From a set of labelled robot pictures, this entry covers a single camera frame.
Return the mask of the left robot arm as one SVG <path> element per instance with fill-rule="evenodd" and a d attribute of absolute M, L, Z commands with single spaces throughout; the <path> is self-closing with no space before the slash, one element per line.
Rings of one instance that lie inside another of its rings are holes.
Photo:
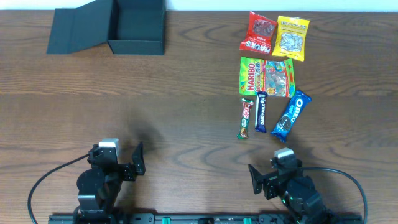
<path fill-rule="evenodd" d="M 118 139 L 104 139 L 88 152 L 91 169 L 82 173 L 76 182 L 80 206 L 73 212 L 73 223 L 127 222 L 114 210 L 114 203 L 124 181 L 134 182 L 145 174 L 143 143 L 132 153 L 132 162 L 120 164 L 118 156 Z"/>

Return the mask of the black gift box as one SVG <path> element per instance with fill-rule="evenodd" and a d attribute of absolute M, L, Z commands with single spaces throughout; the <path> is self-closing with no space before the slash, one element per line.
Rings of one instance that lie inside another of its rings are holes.
<path fill-rule="evenodd" d="M 95 0 L 77 8 L 57 8 L 48 54 L 71 54 L 107 43 L 112 53 L 163 55 L 164 0 Z"/>

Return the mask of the blue Oreo cookie pack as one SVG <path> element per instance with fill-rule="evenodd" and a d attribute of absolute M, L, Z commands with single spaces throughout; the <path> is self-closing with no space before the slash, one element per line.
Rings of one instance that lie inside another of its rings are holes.
<path fill-rule="evenodd" d="M 293 128 L 297 118 L 311 101 L 312 98 L 305 94 L 302 90 L 296 90 L 294 96 L 290 99 L 285 111 L 277 121 L 271 134 L 276 136 L 280 141 L 286 142 L 287 135 Z"/>

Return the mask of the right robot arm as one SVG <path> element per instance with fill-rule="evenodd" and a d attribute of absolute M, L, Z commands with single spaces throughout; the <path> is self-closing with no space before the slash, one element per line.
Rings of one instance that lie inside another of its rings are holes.
<path fill-rule="evenodd" d="M 295 155 L 271 159 L 274 172 L 262 175 L 248 165 L 255 194 L 264 193 L 266 199 L 280 198 L 289 215 L 284 223 L 342 223 L 323 203 L 313 180 L 304 176 L 302 161 Z"/>

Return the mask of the yellow seed snack bag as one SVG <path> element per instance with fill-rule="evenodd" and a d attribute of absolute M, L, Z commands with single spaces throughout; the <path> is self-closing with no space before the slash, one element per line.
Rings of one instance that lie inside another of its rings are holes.
<path fill-rule="evenodd" d="M 309 25 L 310 21 L 307 19 L 279 16 L 277 37 L 272 55 L 303 62 L 305 60 L 305 39 Z"/>

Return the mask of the red snack bag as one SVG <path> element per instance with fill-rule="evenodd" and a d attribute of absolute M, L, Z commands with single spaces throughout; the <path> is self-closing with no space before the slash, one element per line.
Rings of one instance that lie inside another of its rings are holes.
<path fill-rule="evenodd" d="M 250 12 L 246 38 L 240 43 L 239 49 L 262 54 L 271 54 L 271 40 L 276 28 L 276 21 L 270 20 L 254 12 Z"/>

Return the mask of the green Haribo gummy bag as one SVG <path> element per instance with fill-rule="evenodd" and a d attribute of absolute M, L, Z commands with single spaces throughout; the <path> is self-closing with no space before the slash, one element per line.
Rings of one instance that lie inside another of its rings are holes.
<path fill-rule="evenodd" d="M 254 96 L 259 91 L 269 96 L 291 98 L 295 94 L 292 59 L 272 61 L 241 57 L 239 94 Z"/>

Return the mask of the purple Dairy Milk bar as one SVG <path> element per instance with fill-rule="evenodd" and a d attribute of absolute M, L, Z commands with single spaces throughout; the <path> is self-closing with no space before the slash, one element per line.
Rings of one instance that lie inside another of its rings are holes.
<path fill-rule="evenodd" d="M 257 93 L 255 130 L 262 133 L 266 133 L 266 98 L 266 92 Z"/>

